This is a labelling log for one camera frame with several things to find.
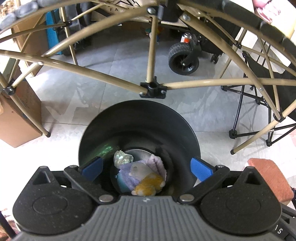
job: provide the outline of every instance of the black plastic bowl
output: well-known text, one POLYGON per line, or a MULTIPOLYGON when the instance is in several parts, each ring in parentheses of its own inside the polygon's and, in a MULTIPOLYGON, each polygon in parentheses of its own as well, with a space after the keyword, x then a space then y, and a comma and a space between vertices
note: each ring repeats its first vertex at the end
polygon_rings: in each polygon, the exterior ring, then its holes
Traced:
POLYGON ((195 133, 173 109, 148 100, 115 104, 86 128, 79 146, 79 165, 96 156, 104 159, 104 168, 94 181, 111 193, 118 193, 110 177, 113 155, 117 150, 142 149, 160 156, 167 170, 167 181, 160 195, 178 196, 193 187, 196 177, 190 160, 200 157, 195 133))

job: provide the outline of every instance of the plush toy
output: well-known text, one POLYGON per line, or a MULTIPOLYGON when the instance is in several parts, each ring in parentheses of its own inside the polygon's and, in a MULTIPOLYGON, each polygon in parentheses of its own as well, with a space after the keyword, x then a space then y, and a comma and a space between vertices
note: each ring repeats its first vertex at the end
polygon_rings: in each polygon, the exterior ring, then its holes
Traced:
POLYGON ((129 175, 140 181, 136 188, 131 192, 132 195, 154 196, 165 186, 164 179, 152 171, 145 163, 134 163, 131 166, 131 172, 129 175))

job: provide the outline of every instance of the black plastic base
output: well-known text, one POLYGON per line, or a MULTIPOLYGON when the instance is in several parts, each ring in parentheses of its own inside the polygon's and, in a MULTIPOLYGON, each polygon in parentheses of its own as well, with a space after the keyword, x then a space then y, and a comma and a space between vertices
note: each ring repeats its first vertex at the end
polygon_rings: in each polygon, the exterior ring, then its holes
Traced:
POLYGON ((229 138, 230 139, 235 139, 237 136, 237 131, 234 131, 234 130, 230 130, 229 131, 229 138))
POLYGON ((270 146, 272 145, 271 141, 266 140, 266 145, 267 145, 268 147, 270 147, 270 146))
POLYGON ((146 94, 140 93, 141 98, 164 99, 166 97, 166 92, 168 90, 166 86, 162 86, 159 83, 157 83, 156 76, 154 77, 153 82, 142 82, 140 83, 140 86, 148 90, 146 94))

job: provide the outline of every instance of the black tire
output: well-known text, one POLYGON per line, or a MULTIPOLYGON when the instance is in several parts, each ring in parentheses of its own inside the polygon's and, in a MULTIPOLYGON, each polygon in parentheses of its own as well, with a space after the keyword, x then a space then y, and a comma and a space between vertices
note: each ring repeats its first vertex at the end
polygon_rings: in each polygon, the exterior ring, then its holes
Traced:
POLYGON ((174 44, 168 53, 168 65, 172 71, 180 75, 189 75, 195 72, 200 65, 198 57, 188 66, 182 66, 182 61, 192 52, 188 43, 174 44))

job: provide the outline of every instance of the screw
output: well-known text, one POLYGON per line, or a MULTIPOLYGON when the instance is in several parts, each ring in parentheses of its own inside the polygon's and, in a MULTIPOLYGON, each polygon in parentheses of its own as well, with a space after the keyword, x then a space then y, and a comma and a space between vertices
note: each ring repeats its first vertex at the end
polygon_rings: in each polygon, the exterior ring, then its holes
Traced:
POLYGON ((149 7, 147 8, 148 13, 150 13, 151 15, 156 14, 156 10, 153 7, 149 7))
POLYGON ((99 197, 100 202, 111 202, 113 200, 113 196, 109 194, 104 194, 99 197))
POLYGON ((182 202, 191 202, 194 200, 194 196, 191 194, 183 194, 180 196, 182 202))
POLYGON ((184 15, 183 15, 183 19, 184 19, 185 21, 190 21, 190 20, 191 20, 191 18, 190 18, 187 14, 184 14, 184 15))

